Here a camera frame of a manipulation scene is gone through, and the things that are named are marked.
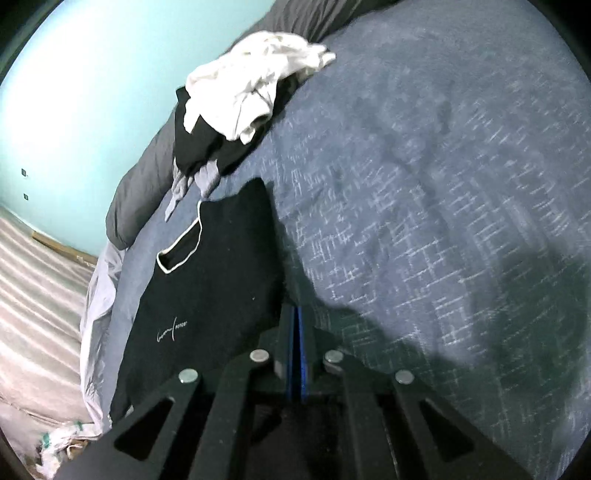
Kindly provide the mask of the light grey duvet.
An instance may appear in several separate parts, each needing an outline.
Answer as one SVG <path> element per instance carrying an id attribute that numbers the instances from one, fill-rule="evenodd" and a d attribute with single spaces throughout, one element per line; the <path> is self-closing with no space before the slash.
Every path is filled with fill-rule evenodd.
<path id="1" fill-rule="evenodd" d="M 93 430 L 103 432 L 106 414 L 101 406 L 104 361 L 102 347 L 110 326 L 112 308 L 121 275 L 124 250 L 106 242 L 90 278 L 79 323 L 81 345 L 79 354 L 80 391 L 83 403 L 94 424 Z"/>

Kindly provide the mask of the black garment in pile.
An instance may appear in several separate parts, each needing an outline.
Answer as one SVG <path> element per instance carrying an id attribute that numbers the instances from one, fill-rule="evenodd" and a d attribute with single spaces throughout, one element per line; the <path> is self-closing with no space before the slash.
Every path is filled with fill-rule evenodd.
<path id="1" fill-rule="evenodd" d="M 221 176 L 235 171 L 242 160 L 262 141 L 264 134 L 273 124 L 273 117 L 283 112 L 298 86 L 300 86 L 300 82 L 298 82 L 296 74 L 280 80 L 277 84 L 276 101 L 270 119 L 259 118 L 256 120 L 256 131 L 252 141 L 247 144 L 243 144 L 240 140 L 229 141 L 221 133 L 212 129 L 202 118 L 188 133 L 183 126 L 183 117 L 189 95 L 184 87 L 178 88 L 176 90 L 177 105 L 174 112 L 173 156 L 180 172 L 185 176 L 192 176 L 211 160 L 216 162 L 217 170 Z"/>

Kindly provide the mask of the dark grey long pillow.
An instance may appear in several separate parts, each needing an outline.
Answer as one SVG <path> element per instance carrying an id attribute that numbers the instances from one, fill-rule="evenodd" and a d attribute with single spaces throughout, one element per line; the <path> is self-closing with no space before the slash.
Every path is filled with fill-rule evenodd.
<path id="1" fill-rule="evenodd" d="M 391 6 L 379 0 L 276 1 L 262 18 L 238 36 L 259 31 L 286 32 L 318 43 L 372 11 Z M 118 250 L 132 246 L 138 233 L 173 184 L 173 120 L 154 135 L 137 163 L 120 180 L 105 218 L 106 236 Z"/>

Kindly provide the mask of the beige striped curtain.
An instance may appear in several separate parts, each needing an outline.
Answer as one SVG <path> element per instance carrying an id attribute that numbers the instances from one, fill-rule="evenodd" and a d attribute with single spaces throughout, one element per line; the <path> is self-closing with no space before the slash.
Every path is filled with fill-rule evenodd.
<path id="1" fill-rule="evenodd" d="M 91 269 L 1 212 L 1 429 L 19 457 L 90 417 L 80 389 L 79 322 Z"/>

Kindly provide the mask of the white garment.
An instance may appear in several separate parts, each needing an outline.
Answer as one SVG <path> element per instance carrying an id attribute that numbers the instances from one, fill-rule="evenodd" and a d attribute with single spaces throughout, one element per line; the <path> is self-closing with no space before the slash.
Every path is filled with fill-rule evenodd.
<path id="1" fill-rule="evenodd" d="M 297 34 L 259 31 L 228 53 L 196 67 L 186 77 L 183 127 L 190 133 L 198 120 L 228 141 L 252 141 L 259 121 L 270 119 L 277 85 L 294 75 L 303 82 L 335 61 L 322 44 Z"/>

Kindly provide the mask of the black sweater white trim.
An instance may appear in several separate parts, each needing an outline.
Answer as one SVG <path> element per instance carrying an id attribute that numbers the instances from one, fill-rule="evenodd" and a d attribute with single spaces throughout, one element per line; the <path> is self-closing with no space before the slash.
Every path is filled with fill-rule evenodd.
<path id="1" fill-rule="evenodd" d="M 195 220 L 155 256 L 118 370 L 112 422 L 173 375 L 208 373 L 256 347 L 284 296 L 270 195 L 262 179 L 197 206 Z"/>

